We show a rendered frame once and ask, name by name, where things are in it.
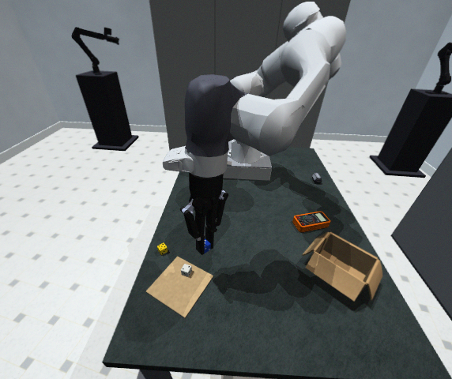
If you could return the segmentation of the white die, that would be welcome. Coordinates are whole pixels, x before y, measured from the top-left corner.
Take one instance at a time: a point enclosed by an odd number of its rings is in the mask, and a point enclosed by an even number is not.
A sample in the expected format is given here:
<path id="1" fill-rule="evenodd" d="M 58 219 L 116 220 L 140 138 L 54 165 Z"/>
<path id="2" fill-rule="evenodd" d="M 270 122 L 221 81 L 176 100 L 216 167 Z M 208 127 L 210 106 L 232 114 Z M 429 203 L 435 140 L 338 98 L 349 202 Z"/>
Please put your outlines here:
<path id="1" fill-rule="evenodd" d="M 189 277 L 191 272 L 192 272 L 192 267 L 190 265 L 184 264 L 181 269 L 182 275 Z"/>

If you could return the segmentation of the yellow die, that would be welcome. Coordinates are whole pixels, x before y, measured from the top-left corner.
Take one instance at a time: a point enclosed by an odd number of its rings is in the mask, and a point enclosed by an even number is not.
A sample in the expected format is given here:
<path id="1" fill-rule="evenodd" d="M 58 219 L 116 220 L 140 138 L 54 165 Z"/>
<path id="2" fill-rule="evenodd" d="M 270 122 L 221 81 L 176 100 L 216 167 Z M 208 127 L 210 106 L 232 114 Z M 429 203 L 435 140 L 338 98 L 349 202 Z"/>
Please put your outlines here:
<path id="1" fill-rule="evenodd" d="M 166 247 L 166 245 L 164 243 L 158 245 L 157 249 L 158 249 L 160 255 L 163 255 L 164 253 L 166 253 L 168 251 L 168 248 Z"/>

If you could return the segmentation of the orange rectangular block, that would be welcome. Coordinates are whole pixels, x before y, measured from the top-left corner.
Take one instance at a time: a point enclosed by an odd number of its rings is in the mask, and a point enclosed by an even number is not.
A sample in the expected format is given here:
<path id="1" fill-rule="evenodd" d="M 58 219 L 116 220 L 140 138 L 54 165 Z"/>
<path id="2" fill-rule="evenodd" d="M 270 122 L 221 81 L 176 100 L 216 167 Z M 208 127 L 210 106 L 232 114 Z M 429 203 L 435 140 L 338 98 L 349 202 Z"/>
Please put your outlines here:
<path id="1" fill-rule="evenodd" d="M 318 230 L 330 225 L 330 219 L 323 212 L 297 215 L 292 222 L 299 232 Z"/>

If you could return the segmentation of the blue die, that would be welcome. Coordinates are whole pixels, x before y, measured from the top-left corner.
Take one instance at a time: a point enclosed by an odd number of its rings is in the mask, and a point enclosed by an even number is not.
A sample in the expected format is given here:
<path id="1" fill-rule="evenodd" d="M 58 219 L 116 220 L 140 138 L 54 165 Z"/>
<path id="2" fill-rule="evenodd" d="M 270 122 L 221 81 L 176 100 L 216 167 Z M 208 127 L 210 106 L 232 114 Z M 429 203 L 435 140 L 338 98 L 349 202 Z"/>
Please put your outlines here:
<path id="1" fill-rule="evenodd" d="M 208 252 L 208 251 L 210 251 L 210 250 L 211 250 L 211 243 L 208 242 L 208 241 L 205 239 L 205 249 L 204 249 L 204 253 L 206 253 L 206 252 Z"/>

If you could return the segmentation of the tan square mat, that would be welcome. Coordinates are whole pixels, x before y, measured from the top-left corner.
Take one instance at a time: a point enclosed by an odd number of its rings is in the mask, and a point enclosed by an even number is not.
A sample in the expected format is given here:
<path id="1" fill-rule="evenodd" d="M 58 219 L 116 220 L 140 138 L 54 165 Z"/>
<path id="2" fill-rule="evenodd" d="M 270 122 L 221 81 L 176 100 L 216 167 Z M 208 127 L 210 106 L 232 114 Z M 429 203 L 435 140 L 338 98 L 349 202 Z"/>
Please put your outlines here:
<path id="1" fill-rule="evenodd" d="M 181 273 L 184 264 L 192 267 L 189 277 Z M 186 318 L 212 278 L 213 275 L 177 257 L 146 292 Z"/>

